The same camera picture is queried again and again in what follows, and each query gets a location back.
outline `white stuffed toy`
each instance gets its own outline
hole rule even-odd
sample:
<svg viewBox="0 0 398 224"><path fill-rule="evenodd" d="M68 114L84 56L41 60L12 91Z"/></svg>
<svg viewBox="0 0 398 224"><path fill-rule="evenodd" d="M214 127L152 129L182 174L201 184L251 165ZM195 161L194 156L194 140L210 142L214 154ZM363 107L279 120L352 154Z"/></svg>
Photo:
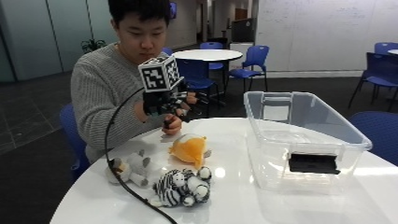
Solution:
<svg viewBox="0 0 398 224"><path fill-rule="evenodd" d="M210 197L210 179L211 172L207 167L201 167L197 175L191 170L171 170L154 184L157 195L149 203L157 207L171 207L181 203L190 207L195 203L206 203Z"/></svg>
<svg viewBox="0 0 398 224"><path fill-rule="evenodd" d="M133 152L125 159L114 158L112 160L113 165L112 168L114 169L116 173L120 175L121 180L126 182L132 180L133 183L140 186L148 186L148 179L146 179L146 167L150 162L150 158L144 156L144 150L138 153ZM112 184L118 184L118 180L112 174L109 167L105 168L105 176L108 181Z"/></svg>

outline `plush toy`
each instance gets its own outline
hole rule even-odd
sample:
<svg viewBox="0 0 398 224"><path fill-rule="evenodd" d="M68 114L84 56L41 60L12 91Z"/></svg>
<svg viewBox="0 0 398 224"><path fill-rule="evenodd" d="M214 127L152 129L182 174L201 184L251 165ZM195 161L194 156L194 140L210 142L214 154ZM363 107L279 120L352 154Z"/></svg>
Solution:
<svg viewBox="0 0 398 224"><path fill-rule="evenodd" d="M193 162L195 169L203 164L203 158L211 155L211 150L206 149L206 137L187 133L182 135L169 148L169 153L179 160Z"/></svg>
<svg viewBox="0 0 398 224"><path fill-rule="evenodd" d="M171 170L154 184L157 195L149 200L153 206L177 206L182 203L190 207L195 203L206 203L210 197L211 172L201 167L197 175L191 170Z"/></svg>
<svg viewBox="0 0 398 224"><path fill-rule="evenodd" d="M179 170L169 171L161 176L159 181L152 187L157 195L150 199L149 203L157 207L178 205L182 196L181 188L185 184L182 172Z"/></svg>
<svg viewBox="0 0 398 224"><path fill-rule="evenodd" d="M140 186L145 187L149 183L146 179L146 167L150 162L149 157L144 157L144 150L141 150L138 153L132 153L126 160L124 161L121 158L114 158L112 160L112 168L114 169L116 173L120 175L121 180L126 182L128 180L132 180L133 183ZM105 176L110 183L118 184L118 180L112 174L109 168L105 168Z"/></svg>

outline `blue chair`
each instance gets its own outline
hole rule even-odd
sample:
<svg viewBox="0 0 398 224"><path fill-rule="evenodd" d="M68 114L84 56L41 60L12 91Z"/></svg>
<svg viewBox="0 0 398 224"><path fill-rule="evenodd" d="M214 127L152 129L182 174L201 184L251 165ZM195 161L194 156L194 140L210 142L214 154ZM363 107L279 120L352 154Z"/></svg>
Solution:
<svg viewBox="0 0 398 224"><path fill-rule="evenodd" d="M217 101L218 99L218 85L215 81L207 78L207 63L202 60L175 59L179 76L183 77L186 89L193 91L206 90L207 94L207 109L206 118L210 115L210 88L215 86Z"/></svg>
<svg viewBox="0 0 398 224"><path fill-rule="evenodd" d="M77 125L74 119L74 112L72 104L64 106L60 113L61 126L66 134L66 140L72 146L76 160L70 166L73 182L77 180L80 175L85 172L89 167L89 161L85 156L85 141L78 135Z"/></svg>
<svg viewBox="0 0 398 224"><path fill-rule="evenodd" d="M218 42L203 42L198 46L201 49L223 49L223 46ZM209 63L210 70L218 70L223 67L223 63Z"/></svg>
<svg viewBox="0 0 398 224"><path fill-rule="evenodd" d="M169 56L173 54L173 50L170 48L162 48L161 50L163 53L166 53Z"/></svg>
<svg viewBox="0 0 398 224"><path fill-rule="evenodd" d="M388 103L390 111L398 92L398 57L367 52L367 69L363 71L356 88L352 92L349 108L352 98L360 90L364 82L372 84L371 104L378 96L379 87L395 88L395 92Z"/></svg>
<svg viewBox="0 0 398 224"><path fill-rule="evenodd" d="M398 166L398 114L366 111L349 121L372 142L370 152Z"/></svg>
<svg viewBox="0 0 398 224"><path fill-rule="evenodd" d="M265 82L265 91L269 89L267 82L266 82L266 65L265 60L266 56L269 55L270 48L267 46L250 46L246 52L246 60L242 62L239 69L233 69L229 71L229 76L226 79L226 85L229 77L243 78L243 92L246 92L246 78L250 78L250 86L249 90L251 89L253 77L263 75L263 82ZM261 72L245 69L249 66L258 66L261 68Z"/></svg>
<svg viewBox="0 0 398 224"><path fill-rule="evenodd" d="M388 54L388 50L398 49L398 43L380 42L374 44L374 53Z"/></svg>

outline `white round table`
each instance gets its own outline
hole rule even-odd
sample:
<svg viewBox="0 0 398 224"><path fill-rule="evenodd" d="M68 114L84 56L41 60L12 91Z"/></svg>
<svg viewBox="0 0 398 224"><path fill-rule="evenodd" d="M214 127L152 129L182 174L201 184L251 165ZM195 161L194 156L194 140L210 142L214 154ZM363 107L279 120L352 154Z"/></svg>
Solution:
<svg viewBox="0 0 398 224"><path fill-rule="evenodd" d="M391 50L388 50L388 53L390 53L390 54L395 54L395 55L398 55L398 49L391 49Z"/></svg>
<svg viewBox="0 0 398 224"><path fill-rule="evenodd" d="M182 133L207 137L213 153L205 166L213 171L213 182L207 203L161 209L178 223L398 223L396 166L366 151L343 195L282 195L262 190L250 170L245 137L250 128L247 119L197 119L183 123ZM110 158L125 157L144 148L154 172L161 168L193 168L167 154L175 138L163 137L161 130L144 133L113 149ZM85 171L58 205L50 224L169 223L121 186L108 183L105 166L105 159L100 159ZM130 182L128 186L145 198L153 195L152 189L138 189Z"/></svg>
<svg viewBox="0 0 398 224"><path fill-rule="evenodd" d="M242 53L229 49L190 49L173 53L178 59L203 60L207 63L225 62L241 58Z"/></svg>

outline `whiteboard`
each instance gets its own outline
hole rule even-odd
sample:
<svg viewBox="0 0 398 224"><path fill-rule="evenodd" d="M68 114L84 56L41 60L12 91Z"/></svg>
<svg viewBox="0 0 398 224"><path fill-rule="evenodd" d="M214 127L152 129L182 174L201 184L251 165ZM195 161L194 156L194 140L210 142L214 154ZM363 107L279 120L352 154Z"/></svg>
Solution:
<svg viewBox="0 0 398 224"><path fill-rule="evenodd" d="M398 42L396 16L398 0L259 0L267 70L363 70L374 43Z"/></svg>

